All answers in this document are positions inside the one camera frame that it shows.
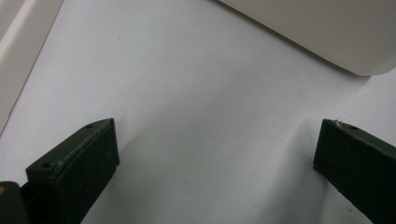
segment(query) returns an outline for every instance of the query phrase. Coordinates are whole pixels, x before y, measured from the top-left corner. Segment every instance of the gray surface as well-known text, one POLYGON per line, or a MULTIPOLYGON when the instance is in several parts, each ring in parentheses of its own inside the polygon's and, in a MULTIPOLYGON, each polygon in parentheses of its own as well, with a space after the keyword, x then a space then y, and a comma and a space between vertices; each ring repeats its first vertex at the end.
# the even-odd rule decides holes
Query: gray surface
POLYGON ((65 0, 0 138, 0 179, 114 117, 83 223, 370 223, 312 160, 321 120, 396 145, 396 72, 357 77, 212 1, 65 0))

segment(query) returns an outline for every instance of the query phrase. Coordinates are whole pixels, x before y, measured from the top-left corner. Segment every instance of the tabletop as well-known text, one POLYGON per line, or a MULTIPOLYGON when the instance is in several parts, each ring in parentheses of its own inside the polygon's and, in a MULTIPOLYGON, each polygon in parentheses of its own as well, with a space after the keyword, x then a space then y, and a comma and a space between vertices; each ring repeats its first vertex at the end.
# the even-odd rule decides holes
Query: tabletop
POLYGON ((396 70, 359 77, 212 0, 64 0, 0 136, 0 179, 114 118, 83 223, 371 223, 313 170, 320 123, 396 145, 396 70))

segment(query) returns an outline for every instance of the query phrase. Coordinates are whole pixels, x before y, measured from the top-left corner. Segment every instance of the white surface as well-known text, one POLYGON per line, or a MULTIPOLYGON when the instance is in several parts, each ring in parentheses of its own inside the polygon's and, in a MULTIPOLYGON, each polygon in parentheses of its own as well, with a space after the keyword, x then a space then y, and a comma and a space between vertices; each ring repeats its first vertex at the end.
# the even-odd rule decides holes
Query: white surface
POLYGON ((396 67, 396 0, 220 0, 355 74, 396 67))
POLYGON ((116 119, 83 223, 365 224, 312 169, 321 120, 396 145, 396 72, 358 77, 212 1, 66 0, 0 138, 0 179, 116 119))
POLYGON ((0 2, 0 132, 63 1, 0 2))

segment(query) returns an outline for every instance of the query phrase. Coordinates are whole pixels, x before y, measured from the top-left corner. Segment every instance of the table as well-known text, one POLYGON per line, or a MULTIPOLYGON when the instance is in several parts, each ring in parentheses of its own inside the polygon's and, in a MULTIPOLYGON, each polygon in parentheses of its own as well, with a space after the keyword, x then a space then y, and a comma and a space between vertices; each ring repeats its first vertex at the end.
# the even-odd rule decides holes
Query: table
POLYGON ((0 179, 115 118, 83 223, 370 223, 312 169, 322 119, 396 145, 396 70, 358 77, 217 1, 64 0, 0 137, 0 179))

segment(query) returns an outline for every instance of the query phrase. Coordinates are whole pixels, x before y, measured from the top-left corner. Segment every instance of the beige object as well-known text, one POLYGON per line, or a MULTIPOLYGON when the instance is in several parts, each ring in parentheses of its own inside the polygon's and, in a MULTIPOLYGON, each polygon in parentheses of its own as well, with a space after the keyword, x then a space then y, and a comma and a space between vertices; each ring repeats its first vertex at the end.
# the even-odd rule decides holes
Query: beige object
POLYGON ((396 67, 396 0, 220 0, 357 75, 396 67))
POLYGON ((0 15, 0 131, 7 122, 63 1, 0 2, 0 7, 7 12, 0 15))

